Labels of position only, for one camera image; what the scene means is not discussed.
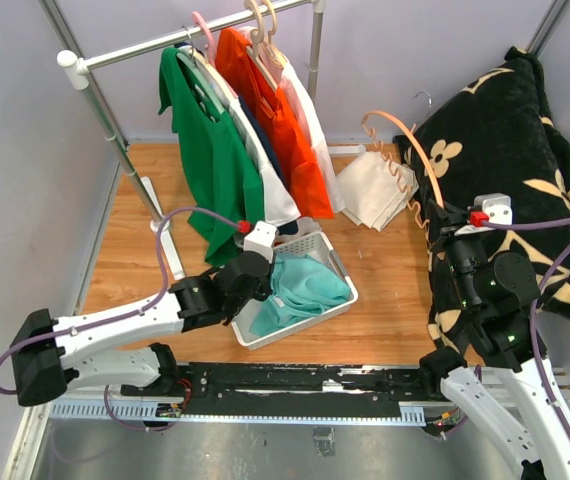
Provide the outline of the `teal t shirt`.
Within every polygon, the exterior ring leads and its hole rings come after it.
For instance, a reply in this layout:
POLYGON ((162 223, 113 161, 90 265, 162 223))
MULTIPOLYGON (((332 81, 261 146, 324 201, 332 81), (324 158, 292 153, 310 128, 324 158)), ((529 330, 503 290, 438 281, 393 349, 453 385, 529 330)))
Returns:
POLYGON ((348 284, 309 255, 277 253, 270 280, 271 295, 262 303, 250 332, 270 335, 347 302, 348 284))

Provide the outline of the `white and pink shirt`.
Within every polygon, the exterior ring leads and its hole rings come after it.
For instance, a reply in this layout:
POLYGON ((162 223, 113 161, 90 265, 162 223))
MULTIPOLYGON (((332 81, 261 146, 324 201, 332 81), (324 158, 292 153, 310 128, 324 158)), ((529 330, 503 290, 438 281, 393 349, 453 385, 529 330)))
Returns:
POLYGON ((316 156, 332 210, 334 213, 339 213, 345 207, 344 199, 338 186, 326 138, 309 93, 291 62, 275 46, 263 42, 260 46, 260 57, 283 90, 299 127, 316 156))

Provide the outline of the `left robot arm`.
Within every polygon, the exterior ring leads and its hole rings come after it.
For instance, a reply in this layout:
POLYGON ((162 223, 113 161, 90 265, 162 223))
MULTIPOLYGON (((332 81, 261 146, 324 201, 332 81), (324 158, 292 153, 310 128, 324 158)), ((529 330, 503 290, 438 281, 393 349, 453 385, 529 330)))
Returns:
POLYGON ((19 405, 41 405, 97 385, 172 393, 179 371, 171 353, 148 347, 128 357, 119 346, 229 324, 250 301, 269 297, 273 263, 272 254, 243 251, 222 267, 122 307, 59 318, 47 309, 30 313, 11 343, 19 405))

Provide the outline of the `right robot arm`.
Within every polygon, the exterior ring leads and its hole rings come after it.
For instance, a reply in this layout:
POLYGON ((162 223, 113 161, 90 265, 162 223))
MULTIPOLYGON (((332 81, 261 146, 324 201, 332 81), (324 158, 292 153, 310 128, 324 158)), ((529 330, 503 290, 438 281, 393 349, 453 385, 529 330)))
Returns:
MULTIPOLYGON (((491 230, 537 231, 570 226, 570 218, 529 224, 513 221, 505 195, 476 198, 462 210, 435 205, 441 219, 434 253, 444 253, 462 308, 459 326, 511 397, 513 416, 450 346, 419 362, 418 387, 431 400, 458 407, 489 440, 517 479, 570 479, 570 408, 536 329, 537 303, 549 278, 536 276, 526 257, 488 258, 480 236, 491 230)), ((570 254, 570 243, 549 267, 570 254)))

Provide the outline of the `white and navy shirt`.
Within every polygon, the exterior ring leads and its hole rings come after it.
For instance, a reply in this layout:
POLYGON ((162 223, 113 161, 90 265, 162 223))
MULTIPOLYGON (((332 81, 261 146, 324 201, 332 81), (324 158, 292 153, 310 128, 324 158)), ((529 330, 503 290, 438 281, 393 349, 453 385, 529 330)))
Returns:
POLYGON ((264 218, 278 228, 280 235, 299 232, 300 211, 282 180, 276 154, 244 100, 198 50, 193 53, 196 67, 207 80, 221 104, 229 112, 263 184, 264 218))

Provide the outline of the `orange t shirt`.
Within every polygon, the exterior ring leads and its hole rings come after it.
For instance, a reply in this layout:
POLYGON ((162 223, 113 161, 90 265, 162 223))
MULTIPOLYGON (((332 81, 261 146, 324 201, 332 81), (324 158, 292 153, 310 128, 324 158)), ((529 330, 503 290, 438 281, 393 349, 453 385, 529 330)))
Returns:
POLYGON ((251 58, 251 42, 240 31, 219 35, 215 67, 245 100, 267 135, 279 161, 285 185, 300 213, 332 219, 334 212, 315 154, 306 141, 283 90, 273 88, 251 58))

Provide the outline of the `green t shirt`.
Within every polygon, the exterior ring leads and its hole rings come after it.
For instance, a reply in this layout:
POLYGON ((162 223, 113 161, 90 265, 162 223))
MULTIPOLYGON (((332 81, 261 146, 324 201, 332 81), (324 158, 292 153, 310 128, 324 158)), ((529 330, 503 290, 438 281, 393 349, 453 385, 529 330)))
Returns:
POLYGON ((161 52, 158 113, 171 113, 185 179, 196 205, 233 222, 264 219, 263 184, 227 110, 213 121, 196 98, 178 48, 161 52))

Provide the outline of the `green hanger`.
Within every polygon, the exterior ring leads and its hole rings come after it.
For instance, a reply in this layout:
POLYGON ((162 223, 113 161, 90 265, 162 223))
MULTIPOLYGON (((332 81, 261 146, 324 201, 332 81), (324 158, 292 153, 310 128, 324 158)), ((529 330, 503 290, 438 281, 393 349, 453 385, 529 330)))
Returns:
POLYGON ((203 104, 203 111, 207 112, 213 121, 218 121, 226 108, 213 88, 214 82, 207 71, 203 55, 195 48, 183 45, 178 47, 177 60, 182 67, 187 68, 191 89, 195 98, 203 104))

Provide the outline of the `beige hanger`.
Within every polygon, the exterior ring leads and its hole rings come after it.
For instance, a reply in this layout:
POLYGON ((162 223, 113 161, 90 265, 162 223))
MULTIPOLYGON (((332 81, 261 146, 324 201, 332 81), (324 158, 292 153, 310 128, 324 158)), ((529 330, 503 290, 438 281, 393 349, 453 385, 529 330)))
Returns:
POLYGON ((245 0, 244 7, 252 13, 253 18, 256 21, 257 28, 250 33, 251 46, 247 48, 248 55, 253 60, 255 66, 258 68, 260 73, 263 75, 267 84, 272 91, 276 91, 278 88, 278 83, 270 74, 268 68, 261 60, 260 57, 260 46, 264 40, 265 36, 265 26, 263 22, 263 16, 260 12, 260 8, 255 0, 245 0))

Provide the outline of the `pink hanger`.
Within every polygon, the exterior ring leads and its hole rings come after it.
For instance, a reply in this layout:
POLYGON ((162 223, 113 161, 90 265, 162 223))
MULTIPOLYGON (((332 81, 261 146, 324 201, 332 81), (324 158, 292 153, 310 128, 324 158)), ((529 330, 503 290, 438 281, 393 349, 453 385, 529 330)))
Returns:
POLYGON ((226 99, 237 99, 237 93, 215 68, 216 41, 214 40, 212 32, 207 26, 206 21, 197 11, 192 12, 192 20, 195 25, 200 28, 201 33, 206 38, 205 57, 200 63, 201 70, 205 73, 206 77, 212 81, 213 85, 220 90, 226 99))

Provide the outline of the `white plastic basket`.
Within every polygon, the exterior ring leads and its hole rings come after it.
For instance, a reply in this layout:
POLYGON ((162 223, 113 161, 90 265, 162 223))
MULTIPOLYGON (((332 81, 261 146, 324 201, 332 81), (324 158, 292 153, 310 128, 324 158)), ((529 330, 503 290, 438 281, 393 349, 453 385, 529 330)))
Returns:
POLYGON ((314 232, 277 246, 274 249, 274 264, 275 256, 277 253, 291 253, 300 256, 309 255, 316 261, 330 268, 342 280, 344 280, 351 289, 351 295, 347 302, 330 309, 320 316, 312 317, 308 320, 302 321, 263 337, 252 334, 250 332, 250 326, 258 314, 264 301, 250 301, 247 306, 241 311, 241 313, 232 321, 232 328, 238 342, 249 350, 256 350, 285 337, 298 333, 304 329, 310 328, 332 317, 343 314, 347 312, 359 298, 359 294, 354 285, 354 282, 344 268, 338 254, 324 233, 314 232))

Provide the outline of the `black floral blanket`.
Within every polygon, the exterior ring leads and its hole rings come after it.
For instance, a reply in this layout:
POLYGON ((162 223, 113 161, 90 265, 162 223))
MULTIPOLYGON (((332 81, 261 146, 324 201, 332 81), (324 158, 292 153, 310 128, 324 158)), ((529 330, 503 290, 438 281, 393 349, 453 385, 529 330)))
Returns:
MULTIPOLYGON (((465 209, 479 195, 511 197, 514 223, 570 218, 570 143, 556 129, 537 58, 516 47, 505 62, 464 87, 416 131, 435 171, 444 201, 465 209)), ((423 207, 434 198, 416 153, 411 168, 423 207)), ((481 234, 489 258, 504 251, 526 256, 542 278, 570 243, 570 226, 481 234)), ((432 305, 428 333, 437 347, 465 353, 469 340, 456 326, 461 306, 444 254, 428 247, 432 305)), ((551 275, 538 308, 570 321, 570 255, 551 275)))

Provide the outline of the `metal clothes rack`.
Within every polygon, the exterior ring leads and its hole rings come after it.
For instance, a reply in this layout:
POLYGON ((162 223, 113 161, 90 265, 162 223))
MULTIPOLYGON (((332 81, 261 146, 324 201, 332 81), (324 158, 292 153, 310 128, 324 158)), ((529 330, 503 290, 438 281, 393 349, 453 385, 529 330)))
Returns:
MULTIPOLYGON (((84 58, 120 47, 195 30, 192 12, 209 25, 251 13, 240 1, 56 1, 56 20, 66 42, 84 58)), ((312 98, 326 140, 331 145, 363 141, 360 118, 365 110, 356 89, 362 76, 356 31, 350 23, 351 2, 328 1, 317 13, 310 2, 288 9, 261 6, 267 27, 275 28, 275 44, 303 80, 315 78, 312 98)), ((173 172, 152 170, 144 158, 162 150, 177 152, 171 116, 159 115, 160 50, 95 69, 86 98, 95 99, 117 137, 125 141, 148 196, 160 213, 192 203, 180 161, 172 155, 173 172)))

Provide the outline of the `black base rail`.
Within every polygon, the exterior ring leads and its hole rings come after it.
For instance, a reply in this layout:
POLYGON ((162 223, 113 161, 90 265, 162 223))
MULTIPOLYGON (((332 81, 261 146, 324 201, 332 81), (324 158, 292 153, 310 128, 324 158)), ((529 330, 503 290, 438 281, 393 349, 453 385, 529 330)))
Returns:
POLYGON ((124 396, 178 398, 191 388, 192 415, 287 418, 386 418, 402 402, 441 401, 416 367, 382 365, 181 363, 124 396))

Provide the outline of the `aluminium frame post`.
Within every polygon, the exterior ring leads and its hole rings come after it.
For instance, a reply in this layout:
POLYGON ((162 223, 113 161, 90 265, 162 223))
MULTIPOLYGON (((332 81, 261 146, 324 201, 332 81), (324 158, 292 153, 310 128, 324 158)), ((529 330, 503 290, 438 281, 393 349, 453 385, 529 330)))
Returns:
POLYGON ((570 0, 552 0, 546 13, 537 26, 526 51, 539 56, 550 40, 555 29, 570 8, 570 0))

